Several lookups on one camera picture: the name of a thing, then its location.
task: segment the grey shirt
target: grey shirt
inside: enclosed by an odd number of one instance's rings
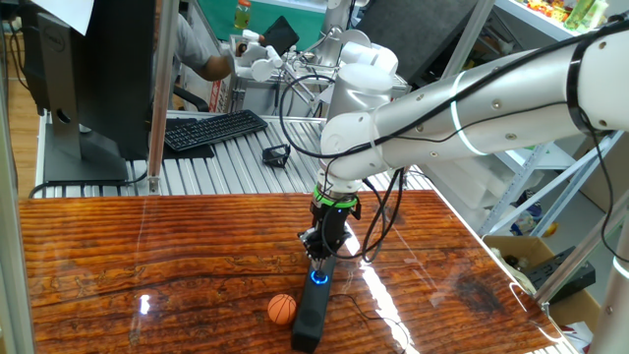
[[[175,43],[175,55],[173,58],[173,69],[170,78],[170,95],[172,97],[175,81],[179,76],[181,65],[184,64],[193,70],[201,69],[209,60],[209,49],[202,45],[193,32],[186,19],[181,14],[177,18],[177,35]],[[157,58],[153,54],[153,89],[155,87],[155,72],[157,70]],[[168,105],[169,109],[173,109],[172,98]]]

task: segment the glossy wood tabletop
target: glossy wood tabletop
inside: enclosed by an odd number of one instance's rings
[[[290,353],[291,327],[266,306],[277,294],[299,303],[310,201],[22,202],[37,352]],[[350,220],[361,241],[376,209],[362,202],[363,221]],[[331,293],[393,322],[332,296],[317,353],[526,353],[564,340],[432,191],[404,194],[375,263],[339,261]]]

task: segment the green ring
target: green ring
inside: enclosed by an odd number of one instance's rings
[[[314,188],[314,198],[320,202],[322,202],[323,204],[329,206],[329,207],[338,207],[338,208],[349,208],[349,207],[353,207],[356,205],[356,203],[358,202],[358,199],[355,198],[353,201],[351,202],[347,202],[347,203],[336,203],[335,201],[329,200],[328,198],[324,197],[319,191],[318,188]]]

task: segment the black keyboard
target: black keyboard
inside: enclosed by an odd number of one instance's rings
[[[166,129],[166,144],[179,152],[241,137],[267,126],[254,112],[243,110]]]

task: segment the orange basketball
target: orange basketball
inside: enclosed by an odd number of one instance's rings
[[[287,325],[295,319],[297,304],[286,294],[275,295],[268,303],[268,316],[278,325]]]

